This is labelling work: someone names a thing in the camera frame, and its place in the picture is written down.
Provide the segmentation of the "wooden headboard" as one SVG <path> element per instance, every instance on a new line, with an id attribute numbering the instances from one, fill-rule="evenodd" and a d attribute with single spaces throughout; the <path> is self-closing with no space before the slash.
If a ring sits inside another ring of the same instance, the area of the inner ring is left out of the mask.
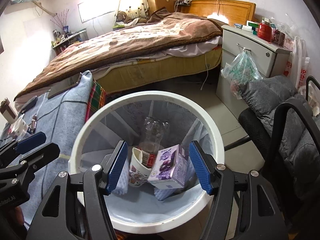
<path id="1" fill-rule="evenodd" d="M 191 0 L 188 5 L 179 5 L 178 11 L 208 17 L 223 16 L 221 22 L 234 25 L 254 20 L 256 4 L 239 0 Z"/>

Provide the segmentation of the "red jar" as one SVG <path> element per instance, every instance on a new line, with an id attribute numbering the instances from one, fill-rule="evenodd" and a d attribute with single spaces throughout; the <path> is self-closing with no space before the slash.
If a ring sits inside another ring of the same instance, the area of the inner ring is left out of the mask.
<path id="1" fill-rule="evenodd" d="M 269 43 L 272 42 L 272 28 L 269 23 L 261 22 L 259 24 L 258 37 Z"/>

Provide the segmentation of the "brown white box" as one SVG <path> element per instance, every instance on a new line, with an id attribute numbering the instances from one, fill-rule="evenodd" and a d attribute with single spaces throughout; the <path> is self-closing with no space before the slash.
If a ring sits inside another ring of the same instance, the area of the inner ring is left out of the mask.
<path id="1" fill-rule="evenodd" d="M 10 106 L 8 98 L 4 98 L 1 102 L 1 115 L 3 115 L 9 124 L 13 124 L 17 120 L 18 115 Z"/>

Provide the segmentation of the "grey jacket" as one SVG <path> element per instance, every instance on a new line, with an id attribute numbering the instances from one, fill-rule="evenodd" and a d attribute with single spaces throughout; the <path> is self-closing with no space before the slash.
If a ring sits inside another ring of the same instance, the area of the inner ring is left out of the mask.
<path id="1" fill-rule="evenodd" d="M 250 81 L 240 93 L 297 179 L 319 180 L 319 116 L 291 81 L 283 75 Z"/>

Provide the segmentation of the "clear cola bottle red label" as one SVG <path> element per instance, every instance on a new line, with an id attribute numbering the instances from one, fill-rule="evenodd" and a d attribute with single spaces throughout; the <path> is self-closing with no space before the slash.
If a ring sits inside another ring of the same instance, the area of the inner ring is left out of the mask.
<path id="1" fill-rule="evenodd" d="M 161 141 L 169 130 L 169 123 L 147 116 L 142 129 L 142 137 L 138 148 L 143 152 L 143 165 L 152 168 L 158 151 L 162 148 Z"/>

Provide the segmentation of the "bed with brown blanket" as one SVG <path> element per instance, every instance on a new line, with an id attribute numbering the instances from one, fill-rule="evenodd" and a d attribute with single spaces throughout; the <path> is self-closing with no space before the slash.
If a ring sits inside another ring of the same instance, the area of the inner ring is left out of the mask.
<path id="1" fill-rule="evenodd" d="M 221 36 L 223 22 L 213 18 L 155 11 L 142 25 L 126 27 L 67 47 L 21 90 L 16 98 L 49 87 L 74 74 L 169 48 Z"/>

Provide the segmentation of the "white foam fruit net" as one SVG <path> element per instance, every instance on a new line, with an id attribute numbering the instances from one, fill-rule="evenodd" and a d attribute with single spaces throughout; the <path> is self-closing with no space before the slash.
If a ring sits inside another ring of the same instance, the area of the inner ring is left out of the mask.
<path id="1" fill-rule="evenodd" d="M 185 175 L 184 188 L 160 190 L 160 189 L 155 187 L 154 188 L 155 197 L 157 198 L 157 200 L 163 201 L 163 200 L 165 200 L 166 198 L 170 197 L 171 195 L 173 195 L 175 193 L 182 192 L 187 187 L 187 185 L 189 184 L 189 180 L 191 180 L 191 178 L 193 178 L 194 176 L 195 176 L 195 168 L 194 168 L 193 164 L 190 161 L 189 164 L 188 164 L 188 167 L 187 167 L 186 175 Z"/>

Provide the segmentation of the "purple grape milk carton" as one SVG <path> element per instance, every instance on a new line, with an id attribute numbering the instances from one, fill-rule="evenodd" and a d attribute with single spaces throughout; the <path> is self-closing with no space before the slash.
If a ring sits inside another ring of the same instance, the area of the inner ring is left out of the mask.
<path id="1" fill-rule="evenodd" d="M 180 145 L 158 151 L 148 182 L 160 190 L 182 189 L 188 167 L 188 155 Z"/>

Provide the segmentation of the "black office chair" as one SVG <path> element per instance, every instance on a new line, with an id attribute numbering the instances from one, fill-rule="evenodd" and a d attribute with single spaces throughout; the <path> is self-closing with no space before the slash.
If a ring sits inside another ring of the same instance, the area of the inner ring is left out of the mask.
<path id="1" fill-rule="evenodd" d="M 274 188 L 286 224 L 291 232 L 310 232 L 319 223 L 318 144 L 292 108 L 279 116 L 285 122 L 279 145 L 272 134 L 280 134 L 274 115 L 287 100 L 300 103 L 317 126 L 319 116 L 313 116 L 307 100 L 283 75 L 241 84 L 238 91 L 248 106 L 238 121 L 265 161 L 261 171 Z"/>

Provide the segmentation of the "patterned paper cup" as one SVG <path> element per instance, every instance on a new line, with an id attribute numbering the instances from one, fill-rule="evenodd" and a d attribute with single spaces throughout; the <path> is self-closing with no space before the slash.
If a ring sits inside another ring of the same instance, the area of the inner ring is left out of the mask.
<path id="1" fill-rule="evenodd" d="M 140 187 L 148 181 L 151 169 L 143 165 L 143 152 L 133 147 L 129 165 L 129 185 Z"/>

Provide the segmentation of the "teddy bear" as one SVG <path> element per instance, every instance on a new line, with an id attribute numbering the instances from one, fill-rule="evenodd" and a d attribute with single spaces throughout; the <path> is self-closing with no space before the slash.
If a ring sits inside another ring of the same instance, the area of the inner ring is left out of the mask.
<path id="1" fill-rule="evenodd" d="M 133 19 L 127 15 L 124 11 L 119 11 L 116 16 L 116 22 L 123 22 L 124 24 L 128 24 L 132 22 Z"/>

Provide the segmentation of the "white red plastic bag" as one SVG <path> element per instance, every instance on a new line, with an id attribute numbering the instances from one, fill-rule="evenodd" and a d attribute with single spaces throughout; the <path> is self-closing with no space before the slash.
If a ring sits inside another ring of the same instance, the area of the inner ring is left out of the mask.
<path id="1" fill-rule="evenodd" d="M 296 36 L 284 70 L 284 75 L 290 79 L 297 89 L 305 83 L 309 63 L 310 57 L 308 57 L 306 51 L 306 42 L 299 36 Z"/>

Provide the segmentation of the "green patterned plastic bag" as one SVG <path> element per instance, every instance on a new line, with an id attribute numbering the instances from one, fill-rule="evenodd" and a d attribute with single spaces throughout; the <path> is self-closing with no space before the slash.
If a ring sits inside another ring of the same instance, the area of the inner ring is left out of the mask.
<path id="1" fill-rule="evenodd" d="M 230 81 L 231 93 L 238 99 L 242 99 L 240 86 L 250 81 L 262 80 L 251 52 L 244 48 L 240 54 L 230 63 L 225 63 L 221 70 L 223 78 Z"/>

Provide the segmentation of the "cluttered side desk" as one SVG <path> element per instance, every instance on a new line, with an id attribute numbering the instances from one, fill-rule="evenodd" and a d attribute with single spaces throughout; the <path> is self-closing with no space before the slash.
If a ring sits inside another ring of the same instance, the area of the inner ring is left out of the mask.
<path id="1" fill-rule="evenodd" d="M 52 43 L 52 49 L 57 56 L 69 46 L 86 40 L 88 40 L 88 35 L 87 29 L 84 28 L 76 33 L 68 35 L 67 37 L 59 38 L 58 41 Z"/>

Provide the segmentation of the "dark glasses case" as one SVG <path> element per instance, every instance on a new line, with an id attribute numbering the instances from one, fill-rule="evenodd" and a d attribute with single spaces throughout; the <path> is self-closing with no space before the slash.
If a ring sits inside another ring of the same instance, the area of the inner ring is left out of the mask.
<path id="1" fill-rule="evenodd" d="M 20 114 L 24 114 L 25 112 L 32 109 L 38 101 L 38 96 L 33 96 L 30 100 L 28 100 L 23 107 L 21 108 Z"/>

